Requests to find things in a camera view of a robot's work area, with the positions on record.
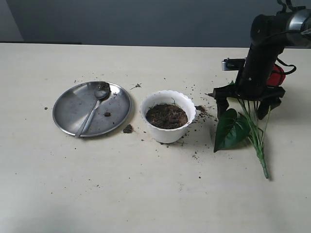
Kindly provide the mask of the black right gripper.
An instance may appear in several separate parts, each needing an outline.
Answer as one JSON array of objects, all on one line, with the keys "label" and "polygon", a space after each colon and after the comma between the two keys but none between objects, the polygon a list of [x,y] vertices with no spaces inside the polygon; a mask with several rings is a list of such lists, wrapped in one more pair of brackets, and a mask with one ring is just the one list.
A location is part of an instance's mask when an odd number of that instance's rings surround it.
[{"label": "black right gripper", "polygon": [[227,98],[261,101],[257,110],[257,117],[258,119],[262,120],[269,111],[280,106],[280,98],[282,98],[284,94],[285,90],[280,86],[265,86],[262,89],[251,88],[247,90],[242,90],[241,88],[238,88],[235,84],[228,84],[226,86],[214,88],[212,92],[212,97],[216,99],[217,118],[219,120],[229,107]]}]

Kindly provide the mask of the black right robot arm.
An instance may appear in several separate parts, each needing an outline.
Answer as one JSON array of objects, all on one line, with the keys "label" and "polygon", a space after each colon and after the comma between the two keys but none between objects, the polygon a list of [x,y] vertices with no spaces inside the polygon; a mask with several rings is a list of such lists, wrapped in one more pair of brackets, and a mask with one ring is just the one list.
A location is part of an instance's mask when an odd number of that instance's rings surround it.
[{"label": "black right robot arm", "polygon": [[267,81],[285,47],[310,46],[311,11],[299,7],[274,16],[259,15],[252,23],[250,35],[252,43],[246,58],[222,61],[224,71],[238,71],[235,82],[214,88],[209,94],[216,100],[218,118],[229,107],[227,98],[259,101],[259,108],[255,111],[259,119],[280,106],[285,90],[279,83],[273,86]]}]

